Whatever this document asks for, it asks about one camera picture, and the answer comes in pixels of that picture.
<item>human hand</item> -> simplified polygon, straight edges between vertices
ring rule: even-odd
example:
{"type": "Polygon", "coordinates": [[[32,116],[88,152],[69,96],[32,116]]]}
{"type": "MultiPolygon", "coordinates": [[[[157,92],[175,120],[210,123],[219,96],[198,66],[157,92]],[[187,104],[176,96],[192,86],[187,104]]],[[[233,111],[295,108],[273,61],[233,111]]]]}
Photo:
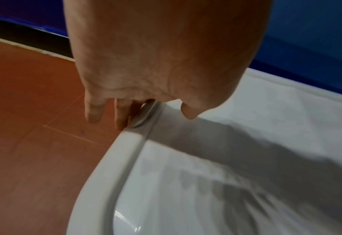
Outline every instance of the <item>human hand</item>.
{"type": "Polygon", "coordinates": [[[115,98],[127,126],[143,102],[182,100],[193,119],[228,99],[252,61],[271,0],[65,0],[85,115],[99,122],[115,98]]]}

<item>reddish-brown tile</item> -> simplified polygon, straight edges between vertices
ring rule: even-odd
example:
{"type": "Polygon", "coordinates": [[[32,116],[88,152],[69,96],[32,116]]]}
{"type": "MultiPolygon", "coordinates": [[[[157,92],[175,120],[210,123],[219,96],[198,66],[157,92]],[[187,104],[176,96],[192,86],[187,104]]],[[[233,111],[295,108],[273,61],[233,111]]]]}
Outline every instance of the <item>reddish-brown tile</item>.
{"type": "Polygon", "coordinates": [[[84,98],[82,97],[48,126],[106,147],[110,147],[120,133],[114,126],[113,99],[106,105],[105,113],[98,124],[89,124],[84,118],[84,98]]]}
{"type": "Polygon", "coordinates": [[[73,62],[0,42],[0,112],[47,124],[83,92],[73,62]]]}
{"type": "Polygon", "coordinates": [[[63,235],[106,148],[0,115],[0,235],[63,235]]]}

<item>floor tile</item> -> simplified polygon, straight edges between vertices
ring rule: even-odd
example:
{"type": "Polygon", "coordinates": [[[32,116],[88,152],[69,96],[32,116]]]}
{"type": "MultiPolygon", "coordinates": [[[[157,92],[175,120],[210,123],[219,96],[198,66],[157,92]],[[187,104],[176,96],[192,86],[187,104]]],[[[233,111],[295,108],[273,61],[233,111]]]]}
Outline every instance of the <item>floor tile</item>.
{"type": "Polygon", "coordinates": [[[63,235],[107,148],[0,114],[0,235],[63,235]]]}
{"type": "Polygon", "coordinates": [[[0,42],[0,111],[47,124],[83,93],[73,62],[0,42]]]}
{"type": "Polygon", "coordinates": [[[89,124],[86,121],[84,118],[84,97],[82,97],[48,126],[106,147],[109,147],[120,134],[120,131],[116,130],[114,126],[113,99],[106,105],[100,123],[89,124]]]}

